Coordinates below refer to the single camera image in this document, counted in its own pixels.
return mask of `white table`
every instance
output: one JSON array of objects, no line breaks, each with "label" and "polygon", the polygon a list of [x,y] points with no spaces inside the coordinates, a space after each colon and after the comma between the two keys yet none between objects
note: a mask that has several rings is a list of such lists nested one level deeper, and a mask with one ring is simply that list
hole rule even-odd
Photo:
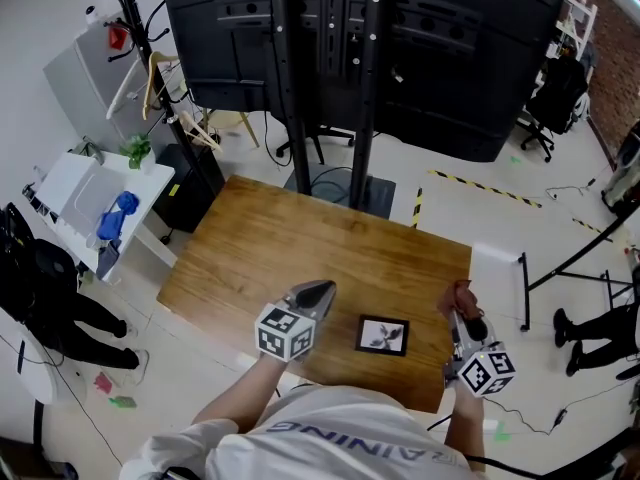
[{"label": "white table", "polygon": [[[143,174],[139,170],[129,168],[129,159],[122,155],[113,153],[103,153],[103,167],[118,173],[124,181],[124,190],[135,194],[140,201],[136,212],[133,215],[127,215],[122,226],[120,235],[121,244],[118,248],[120,258],[111,267],[109,272],[102,278],[109,284],[117,284],[119,278],[115,271],[115,267],[124,255],[127,247],[137,237],[144,245],[146,245],[156,256],[158,256],[167,265],[173,267],[177,261],[177,257],[167,246],[165,246],[156,236],[149,231],[144,225],[143,220],[151,210],[164,188],[167,186],[175,173],[172,167],[156,164],[149,174]],[[50,216],[44,217],[47,226],[62,240],[69,251],[82,261],[89,270],[95,273],[98,269],[98,251],[87,247],[86,238],[77,233],[70,225],[65,223],[61,218],[54,224]]]}]

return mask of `tabletop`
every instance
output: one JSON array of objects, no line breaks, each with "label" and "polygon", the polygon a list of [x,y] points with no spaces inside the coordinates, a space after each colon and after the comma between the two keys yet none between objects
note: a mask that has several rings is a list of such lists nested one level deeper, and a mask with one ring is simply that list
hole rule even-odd
[{"label": "tabletop", "polygon": [[[436,301],[467,279],[471,248],[309,196],[231,177],[158,300],[237,350],[257,356],[254,322],[292,286],[331,279],[337,295],[314,349],[289,371],[323,385],[385,393],[436,412],[452,352]],[[410,322],[404,357],[355,350],[360,315]]]},{"label": "tabletop", "polygon": [[[136,212],[133,215],[127,215],[122,225],[122,233],[120,235],[122,243],[118,249],[120,256],[122,256],[131,243],[131,240],[133,240],[136,229],[147,216],[149,210],[151,210],[156,199],[158,199],[169,181],[171,181],[175,171],[172,167],[156,164],[148,174],[144,174],[138,169],[130,169],[129,159],[126,156],[107,152],[103,152],[102,154],[104,156],[102,166],[122,176],[124,179],[124,190],[135,194],[139,200]],[[45,223],[62,239],[65,246],[80,259],[80,261],[89,267],[89,270],[92,272],[97,270],[98,252],[91,247],[87,247],[86,238],[77,233],[60,218],[54,224],[51,221],[51,217],[47,216],[45,217]],[[111,268],[103,280],[109,282],[114,270],[114,268]]]}]

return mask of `potted plant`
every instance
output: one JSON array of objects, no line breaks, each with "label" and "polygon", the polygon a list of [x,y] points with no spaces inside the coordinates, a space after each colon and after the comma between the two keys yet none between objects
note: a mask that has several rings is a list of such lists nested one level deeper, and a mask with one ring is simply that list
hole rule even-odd
[{"label": "potted plant", "polygon": [[130,169],[140,169],[145,174],[148,174],[156,163],[156,155],[146,134],[133,135],[120,148],[120,153],[129,157]]}]

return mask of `sleeve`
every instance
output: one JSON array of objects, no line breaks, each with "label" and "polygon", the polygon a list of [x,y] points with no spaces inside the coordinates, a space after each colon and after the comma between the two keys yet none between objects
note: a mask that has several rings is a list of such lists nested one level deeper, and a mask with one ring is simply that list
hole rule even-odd
[{"label": "sleeve", "polygon": [[192,425],[177,434],[154,436],[122,466],[119,479],[146,479],[170,467],[187,468],[204,479],[209,452],[224,436],[237,432],[238,425],[233,421],[213,420]]}]

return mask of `framed photo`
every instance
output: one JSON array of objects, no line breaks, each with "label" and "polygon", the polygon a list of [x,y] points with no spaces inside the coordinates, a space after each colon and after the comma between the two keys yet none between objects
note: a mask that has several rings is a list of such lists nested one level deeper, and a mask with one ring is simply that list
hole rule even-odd
[{"label": "framed photo", "polygon": [[381,316],[361,315],[356,350],[372,354],[407,354],[409,322]]}]

